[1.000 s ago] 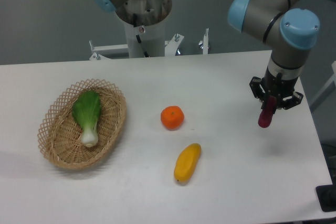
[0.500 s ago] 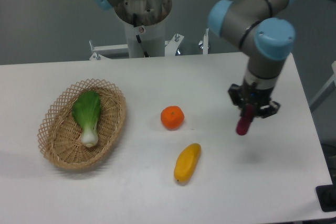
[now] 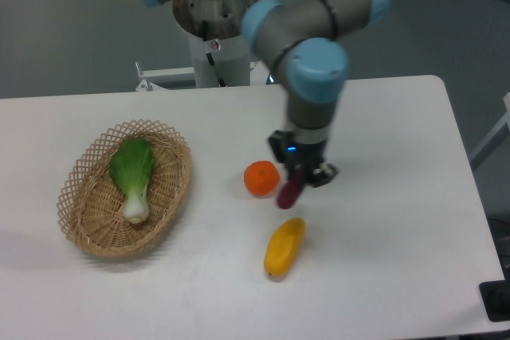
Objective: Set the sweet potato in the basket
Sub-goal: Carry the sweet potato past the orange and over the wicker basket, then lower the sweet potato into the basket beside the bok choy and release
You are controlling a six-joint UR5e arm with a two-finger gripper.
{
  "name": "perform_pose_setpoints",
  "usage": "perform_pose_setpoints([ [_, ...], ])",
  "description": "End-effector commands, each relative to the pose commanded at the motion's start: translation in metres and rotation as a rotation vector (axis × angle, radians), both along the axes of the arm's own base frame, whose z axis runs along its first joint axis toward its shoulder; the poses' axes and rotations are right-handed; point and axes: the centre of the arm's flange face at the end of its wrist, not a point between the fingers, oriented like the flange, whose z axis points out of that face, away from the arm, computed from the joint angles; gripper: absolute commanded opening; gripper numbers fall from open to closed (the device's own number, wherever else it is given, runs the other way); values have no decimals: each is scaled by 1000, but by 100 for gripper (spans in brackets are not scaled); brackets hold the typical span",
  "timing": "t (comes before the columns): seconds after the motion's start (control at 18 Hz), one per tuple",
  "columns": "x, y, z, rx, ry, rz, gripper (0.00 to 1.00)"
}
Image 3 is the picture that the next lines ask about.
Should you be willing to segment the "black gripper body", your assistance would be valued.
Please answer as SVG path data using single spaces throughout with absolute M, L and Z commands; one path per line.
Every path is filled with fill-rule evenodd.
M 287 180 L 298 169 L 301 169 L 304 174 L 304 184 L 306 183 L 306 171 L 309 167 L 324 162 L 324 150 L 326 147 L 326 140 L 318 143 L 298 143 L 294 139 L 291 131 L 285 131 L 286 137 L 286 153 L 284 168 L 287 171 Z

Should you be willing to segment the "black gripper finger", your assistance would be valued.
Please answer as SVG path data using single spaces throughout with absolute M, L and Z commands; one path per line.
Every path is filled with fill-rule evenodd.
M 338 173 L 338 169 L 331 163 L 321 162 L 307 169 L 306 183 L 313 188 L 318 188 L 330 183 Z
M 268 143 L 271 147 L 274 158 L 278 163 L 285 163 L 287 157 L 285 140 L 285 132 L 281 130 L 275 130 L 268 137 Z

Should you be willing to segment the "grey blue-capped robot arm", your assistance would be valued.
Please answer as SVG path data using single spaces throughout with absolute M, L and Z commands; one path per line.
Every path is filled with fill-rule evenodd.
M 200 88 L 247 84 L 262 61 L 288 94 L 284 128 L 269 137 L 289 180 L 319 187 L 336 176 L 324 150 L 349 60 L 339 39 L 384 17 L 390 0 L 143 0 L 170 3 L 187 35 Z

